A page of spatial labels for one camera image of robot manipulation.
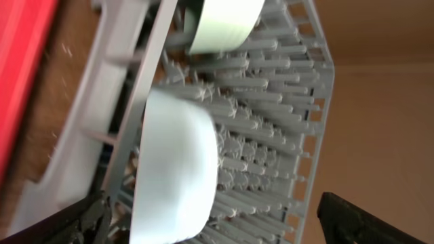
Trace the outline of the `light blue bowl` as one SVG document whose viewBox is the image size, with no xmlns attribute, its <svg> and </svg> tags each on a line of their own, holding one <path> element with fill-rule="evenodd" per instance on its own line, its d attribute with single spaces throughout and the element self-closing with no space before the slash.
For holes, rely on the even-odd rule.
<svg viewBox="0 0 434 244">
<path fill-rule="evenodd" d="M 177 243 L 198 235 L 210 216 L 217 180 L 210 114 L 152 90 L 144 110 L 130 243 Z"/>
</svg>

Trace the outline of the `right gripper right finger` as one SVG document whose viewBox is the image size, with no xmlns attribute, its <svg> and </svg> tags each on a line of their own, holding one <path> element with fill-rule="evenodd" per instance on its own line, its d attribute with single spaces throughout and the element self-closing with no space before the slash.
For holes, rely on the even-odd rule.
<svg viewBox="0 0 434 244">
<path fill-rule="evenodd" d="M 317 208 L 327 244 L 423 244 L 360 207 L 324 192 Z"/>
</svg>

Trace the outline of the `green bowl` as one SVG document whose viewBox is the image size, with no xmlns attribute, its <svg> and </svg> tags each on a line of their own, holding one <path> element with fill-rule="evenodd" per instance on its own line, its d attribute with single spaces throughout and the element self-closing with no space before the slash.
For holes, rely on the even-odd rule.
<svg viewBox="0 0 434 244">
<path fill-rule="evenodd" d="M 253 30 L 264 0 L 189 1 L 184 32 L 193 34 L 189 54 L 210 54 L 237 49 Z"/>
</svg>

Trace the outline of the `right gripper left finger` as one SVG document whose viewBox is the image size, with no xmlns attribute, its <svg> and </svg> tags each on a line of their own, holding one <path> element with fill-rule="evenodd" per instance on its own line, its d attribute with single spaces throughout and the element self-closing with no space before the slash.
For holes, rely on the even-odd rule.
<svg viewBox="0 0 434 244">
<path fill-rule="evenodd" d="M 104 243 L 111 218 L 110 197 L 97 192 L 1 240 L 1 244 Z"/>
</svg>

